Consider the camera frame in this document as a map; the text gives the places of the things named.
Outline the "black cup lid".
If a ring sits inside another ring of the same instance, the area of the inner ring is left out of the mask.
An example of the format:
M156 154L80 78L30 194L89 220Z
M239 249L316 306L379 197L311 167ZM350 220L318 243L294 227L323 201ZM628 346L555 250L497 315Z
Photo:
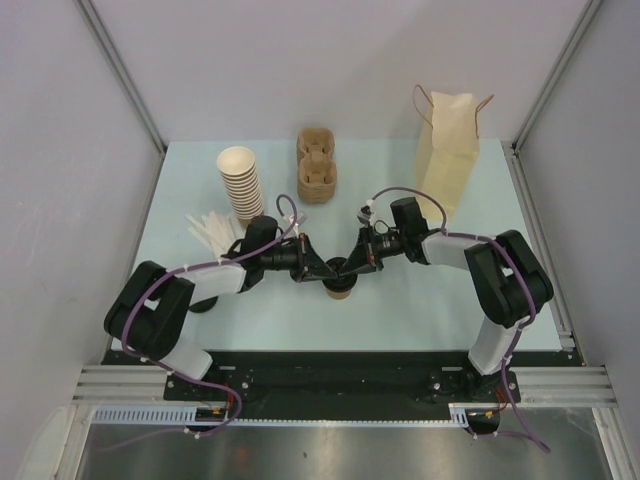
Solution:
M322 281L324 287L326 286L337 286L337 287L347 287L353 288L357 283L357 275L356 274L341 274L340 269L346 263L347 259L345 257L336 256L327 261L327 265L333 270L336 274L335 278L325 279Z

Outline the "single brown paper cup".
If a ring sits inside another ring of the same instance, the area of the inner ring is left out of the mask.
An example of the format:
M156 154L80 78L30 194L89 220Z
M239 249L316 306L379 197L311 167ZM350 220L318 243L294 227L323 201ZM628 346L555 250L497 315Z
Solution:
M344 300L348 298L351 294L352 288L347 287L337 287L337 286L326 286L325 290L327 294L334 300Z

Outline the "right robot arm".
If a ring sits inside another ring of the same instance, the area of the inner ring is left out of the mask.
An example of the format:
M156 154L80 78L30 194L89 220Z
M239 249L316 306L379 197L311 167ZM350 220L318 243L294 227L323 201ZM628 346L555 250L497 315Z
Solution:
M418 201L406 197L391 203L395 225L380 233L372 206L369 201L359 212L363 226L338 277L378 272L385 258L398 255L412 263L468 272L484 319L459 372L458 387L444 394L486 400L506 380L522 333L554 296L547 273L517 230L485 237L431 229Z

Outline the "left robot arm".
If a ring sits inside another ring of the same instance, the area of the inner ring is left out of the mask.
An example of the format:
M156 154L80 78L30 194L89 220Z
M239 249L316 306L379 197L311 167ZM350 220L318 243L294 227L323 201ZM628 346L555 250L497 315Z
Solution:
M211 369L212 356L183 334L188 312L206 312L220 296L250 290L267 270L287 271L297 283L338 277L305 234L276 242L278 229L272 217L254 218L235 244L239 250L229 251L221 265L166 277L153 261L139 264L108 311L105 331L117 339L127 332L135 353L187 376L185 385L197 398L214 397L221 376Z

